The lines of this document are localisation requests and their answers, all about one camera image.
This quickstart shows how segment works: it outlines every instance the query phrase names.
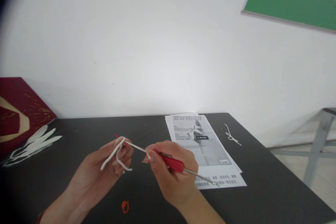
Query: white knotted string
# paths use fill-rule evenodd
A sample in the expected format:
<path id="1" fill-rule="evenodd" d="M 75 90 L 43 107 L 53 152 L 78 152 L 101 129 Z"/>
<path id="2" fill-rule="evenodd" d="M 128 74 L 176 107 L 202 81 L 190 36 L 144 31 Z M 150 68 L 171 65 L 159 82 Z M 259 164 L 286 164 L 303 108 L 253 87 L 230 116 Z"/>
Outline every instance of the white knotted string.
<path id="1" fill-rule="evenodd" d="M 119 151 L 121 150 L 121 148 L 123 147 L 123 143 L 125 142 L 126 138 L 125 137 L 118 137 L 117 140 L 115 141 L 116 143 L 119 142 L 119 140 L 122 138 L 121 142 L 115 147 L 115 149 L 112 151 L 111 155 L 104 161 L 104 163 L 101 165 L 100 170 L 103 170 L 105 165 L 113 158 L 113 156 L 115 154 L 117 154 L 116 158 L 117 158 L 117 162 L 127 171 L 132 171 L 132 169 L 127 168 L 126 165 L 123 164 L 123 162 L 121 162 L 118 158 L 119 155 Z"/>
<path id="2" fill-rule="evenodd" d="M 228 139 L 229 139 L 229 140 L 233 140 L 233 141 L 235 141 L 237 144 L 239 144 L 239 145 L 241 146 L 241 144 L 238 143 L 238 141 L 237 141 L 236 139 L 234 139 L 233 136 L 231 136 L 229 127 L 228 127 L 226 124 L 224 124 L 224 125 L 227 127 L 227 130 L 228 130 L 228 132 L 229 132 L 229 133 L 225 132 L 225 134 L 228 135 Z"/>

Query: crochet hook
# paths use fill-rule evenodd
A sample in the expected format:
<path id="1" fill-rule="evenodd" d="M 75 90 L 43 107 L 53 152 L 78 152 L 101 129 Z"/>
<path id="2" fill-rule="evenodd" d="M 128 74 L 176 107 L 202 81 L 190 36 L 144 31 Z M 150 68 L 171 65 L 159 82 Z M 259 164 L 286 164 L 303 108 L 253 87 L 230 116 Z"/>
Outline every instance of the crochet hook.
<path id="1" fill-rule="evenodd" d="M 125 142 L 125 143 L 128 143 L 129 145 L 133 146 L 134 148 L 137 148 L 137 149 L 139 149 L 139 150 L 141 150 L 143 152 L 146 152 L 144 149 L 142 149 L 139 146 L 136 146 L 136 145 L 134 145 L 134 144 L 132 144 L 130 142 Z M 195 173 L 193 171 L 190 171 L 190 170 L 186 169 L 184 167 L 183 162 L 181 162 L 180 160 L 173 159 L 169 155 L 164 154 L 164 153 L 160 153 L 160 155 L 161 155 L 163 161 L 165 162 L 165 164 L 167 166 L 169 166 L 170 168 L 172 168 L 173 170 L 175 170 L 175 171 L 177 171 L 179 173 L 182 173 L 183 171 L 189 172 L 189 173 L 191 173 L 191 174 L 193 174 L 193 175 L 195 175 L 195 176 L 197 176 L 197 177 L 199 177 L 199 178 L 201 178 L 201 179 L 203 179 L 205 181 L 208 181 L 209 183 L 211 183 L 211 184 L 213 184 L 215 186 L 218 186 L 218 183 L 216 183 L 215 181 L 212 181 L 212 180 L 210 180 L 210 179 L 208 179 L 206 177 L 203 177 L 203 176 L 201 176 L 201 175 L 199 175 L 199 174 L 197 174 L 197 173 Z"/>

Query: chair leg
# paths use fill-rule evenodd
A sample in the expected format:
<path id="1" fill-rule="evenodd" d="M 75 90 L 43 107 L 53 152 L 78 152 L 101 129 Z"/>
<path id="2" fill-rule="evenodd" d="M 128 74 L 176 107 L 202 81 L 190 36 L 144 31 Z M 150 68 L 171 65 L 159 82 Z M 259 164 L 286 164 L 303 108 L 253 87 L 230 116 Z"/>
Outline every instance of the chair leg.
<path id="1" fill-rule="evenodd" d="M 322 117 L 319 125 L 319 129 L 315 135 L 315 139 L 313 142 L 313 146 L 311 147 L 311 153 L 315 155 L 311 155 L 309 157 L 308 165 L 306 168 L 306 172 L 304 174 L 303 182 L 310 187 L 313 180 L 314 171 L 316 168 L 316 163 L 318 160 L 318 154 L 323 149 L 325 142 L 328 137 L 328 133 L 332 124 L 334 116 L 328 112 L 322 111 Z"/>

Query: forearm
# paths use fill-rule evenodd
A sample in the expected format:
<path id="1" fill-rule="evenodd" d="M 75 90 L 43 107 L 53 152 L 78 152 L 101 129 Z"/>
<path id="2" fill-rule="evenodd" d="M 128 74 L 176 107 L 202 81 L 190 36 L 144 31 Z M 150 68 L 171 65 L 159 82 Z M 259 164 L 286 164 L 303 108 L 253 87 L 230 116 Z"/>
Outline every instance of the forearm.
<path id="1" fill-rule="evenodd" d="M 225 224 L 199 190 L 195 192 L 195 195 L 188 204 L 179 207 L 178 210 L 188 224 Z"/>
<path id="2" fill-rule="evenodd" d="M 78 207 L 78 202 L 72 200 L 65 190 L 44 212 L 40 224 L 53 223 L 81 223 L 87 212 L 83 212 Z"/>

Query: red crochet hook handle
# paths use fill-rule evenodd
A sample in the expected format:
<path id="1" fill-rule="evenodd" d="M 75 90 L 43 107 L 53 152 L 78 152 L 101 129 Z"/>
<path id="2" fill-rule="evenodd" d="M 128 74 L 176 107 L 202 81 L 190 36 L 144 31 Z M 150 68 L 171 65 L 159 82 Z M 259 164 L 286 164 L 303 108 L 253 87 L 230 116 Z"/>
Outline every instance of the red crochet hook handle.
<path id="1" fill-rule="evenodd" d="M 167 166 L 172 168 L 173 170 L 177 171 L 178 173 L 182 173 L 184 170 L 184 164 L 180 160 L 173 159 L 169 157 L 167 154 L 160 153 L 163 161 Z"/>

